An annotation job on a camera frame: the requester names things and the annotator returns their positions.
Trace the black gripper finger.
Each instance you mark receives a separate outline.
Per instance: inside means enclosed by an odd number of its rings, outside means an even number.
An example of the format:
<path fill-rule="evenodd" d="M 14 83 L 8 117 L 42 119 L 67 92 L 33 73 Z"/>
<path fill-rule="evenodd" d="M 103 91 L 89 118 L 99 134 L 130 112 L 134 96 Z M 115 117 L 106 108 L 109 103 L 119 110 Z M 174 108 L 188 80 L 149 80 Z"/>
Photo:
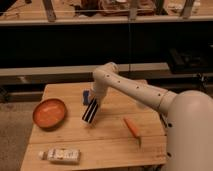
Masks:
<path fill-rule="evenodd" d="M 95 101 L 89 109 L 88 123 L 91 123 L 93 121 L 98 109 L 99 109 L 99 104 L 97 101 Z"/>
<path fill-rule="evenodd" d="M 93 113 L 93 109 L 95 108 L 95 99 L 92 99 L 84 113 L 84 115 L 82 116 L 82 119 L 85 122 L 90 122 L 91 118 L 92 118 L 92 113 Z"/>

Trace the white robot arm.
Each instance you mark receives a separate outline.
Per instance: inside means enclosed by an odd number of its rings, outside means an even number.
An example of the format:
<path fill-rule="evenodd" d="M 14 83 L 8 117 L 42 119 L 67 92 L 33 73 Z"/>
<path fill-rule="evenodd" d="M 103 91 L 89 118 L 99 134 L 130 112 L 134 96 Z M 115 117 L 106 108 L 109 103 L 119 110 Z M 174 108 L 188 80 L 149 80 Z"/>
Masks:
<path fill-rule="evenodd" d="M 118 74 L 109 62 L 93 70 L 92 98 L 82 116 L 91 123 L 107 90 L 112 87 L 167 118 L 165 171 L 213 169 L 213 98 L 197 91 L 179 94 Z"/>

